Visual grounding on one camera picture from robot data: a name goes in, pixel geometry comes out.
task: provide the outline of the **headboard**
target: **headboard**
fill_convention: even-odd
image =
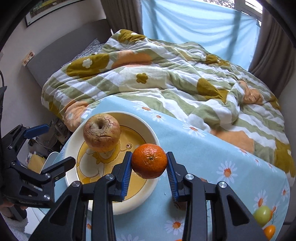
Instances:
[[[43,87],[54,72],[81,53],[95,38],[100,43],[105,43],[110,36],[111,28],[106,19],[85,24],[37,53],[29,61],[27,68],[38,84]]]

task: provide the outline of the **orange fruit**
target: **orange fruit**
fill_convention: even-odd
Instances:
[[[263,232],[265,233],[267,239],[271,240],[272,236],[276,232],[276,227],[274,225],[269,225],[265,229],[263,229]]]
[[[144,179],[159,177],[168,164],[164,150],[154,144],[143,144],[136,148],[131,157],[131,167]]]

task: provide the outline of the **person's hand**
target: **person's hand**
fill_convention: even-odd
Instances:
[[[11,213],[11,211],[9,210],[9,207],[12,207],[14,204],[9,202],[7,199],[4,199],[3,200],[3,204],[0,205],[0,212],[5,215],[6,217],[8,218],[12,218],[13,217],[13,214]],[[20,207],[21,210],[25,210],[27,209],[28,207],[25,207],[25,206],[21,206]]]

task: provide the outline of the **pillow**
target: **pillow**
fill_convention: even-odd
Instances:
[[[89,56],[91,54],[97,54],[97,52],[99,52],[102,49],[103,45],[104,44],[101,44],[98,39],[95,39],[86,47],[85,50],[83,50],[80,54],[78,54],[76,57],[74,57],[74,59],[72,59],[68,63],[71,63],[72,61],[74,61],[76,59]]]

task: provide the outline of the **power socket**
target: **power socket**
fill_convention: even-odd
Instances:
[[[22,60],[22,65],[26,66],[28,62],[35,56],[33,51],[30,51]]]

